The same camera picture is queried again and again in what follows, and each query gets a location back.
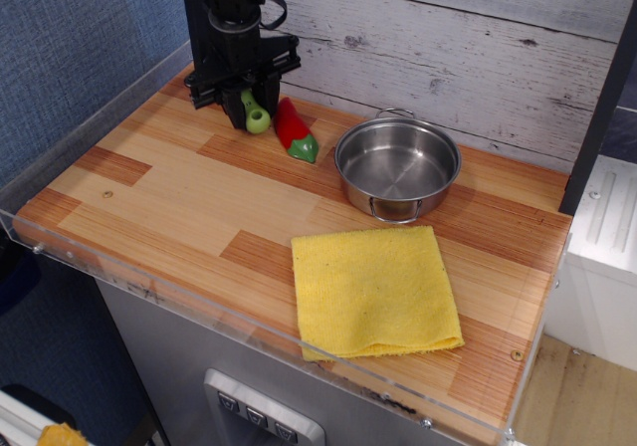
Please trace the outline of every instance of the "stainless steel pot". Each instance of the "stainless steel pot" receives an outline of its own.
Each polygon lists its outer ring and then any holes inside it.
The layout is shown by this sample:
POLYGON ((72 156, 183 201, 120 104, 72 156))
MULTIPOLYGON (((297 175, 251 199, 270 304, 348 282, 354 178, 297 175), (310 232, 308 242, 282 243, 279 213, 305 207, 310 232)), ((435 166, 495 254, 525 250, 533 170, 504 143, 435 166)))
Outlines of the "stainless steel pot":
POLYGON ((383 222, 403 224, 438 207, 458 176, 453 139, 413 112, 389 109, 348 130, 334 162, 349 201, 383 222), (381 117, 385 112, 406 112, 381 117))

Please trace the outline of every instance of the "wooden countertop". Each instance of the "wooden countertop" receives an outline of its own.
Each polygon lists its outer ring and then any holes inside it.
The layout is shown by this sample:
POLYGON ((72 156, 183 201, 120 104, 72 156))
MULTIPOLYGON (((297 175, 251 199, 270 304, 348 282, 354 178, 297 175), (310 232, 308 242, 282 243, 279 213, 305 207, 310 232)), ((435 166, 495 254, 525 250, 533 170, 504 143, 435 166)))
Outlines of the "wooden countertop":
MULTIPOLYGON (((295 100, 320 145, 308 164, 288 156, 272 129, 254 136, 218 107, 196 111, 184 76, 27 203, 14 227, 66 262, 193 315, 219 316, 197 302, 206 299, 299 337, 291 238, 390 226, 347 202, 333 163, 340 135, 363 119, 295 100)), ((338 362, 321 368, 403 414, 489 444, 491 430, 508 424, 571 218, 557 212, 566 175, 461 150, 449 196, 411 225, 434 227, 466 345, 351 362, 376 376, 338 362)), ((294 343, 263 340, 301 357, 294 343)))

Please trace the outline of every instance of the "black frame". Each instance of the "black frame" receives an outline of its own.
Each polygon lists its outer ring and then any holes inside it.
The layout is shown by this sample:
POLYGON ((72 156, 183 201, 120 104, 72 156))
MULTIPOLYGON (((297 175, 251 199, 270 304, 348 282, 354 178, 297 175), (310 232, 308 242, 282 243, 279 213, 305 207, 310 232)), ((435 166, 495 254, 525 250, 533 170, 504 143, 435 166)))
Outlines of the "black frame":
POLYGON ((573 165, 559 211, 575 215, 637 53, 637 0, 624 26, 604 87, 573 165))

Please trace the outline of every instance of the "button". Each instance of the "button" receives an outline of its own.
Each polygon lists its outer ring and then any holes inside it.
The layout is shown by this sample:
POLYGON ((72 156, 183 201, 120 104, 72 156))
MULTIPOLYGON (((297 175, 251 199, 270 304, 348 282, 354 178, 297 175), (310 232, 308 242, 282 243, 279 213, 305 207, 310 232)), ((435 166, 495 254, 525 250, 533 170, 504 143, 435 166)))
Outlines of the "button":
POLYGON ((277 435, 289 443, 297 444, 299 442, 297 432, 294 429, 290 429, 288 426, 284 426, 281 423, 275 423, 275 429, 277 430, 277 435))
POLYGON ((228 396, 227 394, 219 391, 219 402, 227 410, 232 411, 233 413, 239 412, 239 403, 232 396, 228 396))
POLYGON ((257 425, 260 428, 268 429, 268 418, 265 414, 260 413, 256 409, 252 409, 250 406, 246 408, 246 414, 252 424, 257 425))

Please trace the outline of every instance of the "dish towel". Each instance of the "dish towel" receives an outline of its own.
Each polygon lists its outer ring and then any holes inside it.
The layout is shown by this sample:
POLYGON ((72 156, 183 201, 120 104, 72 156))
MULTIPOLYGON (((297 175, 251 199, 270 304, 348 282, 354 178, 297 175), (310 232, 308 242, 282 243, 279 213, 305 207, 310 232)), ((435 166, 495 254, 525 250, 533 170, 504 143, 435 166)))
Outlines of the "dish towel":
POLYGON ((302 341, 343 358, 464 344, 432 227, 297 237, 292 253, 302 341))

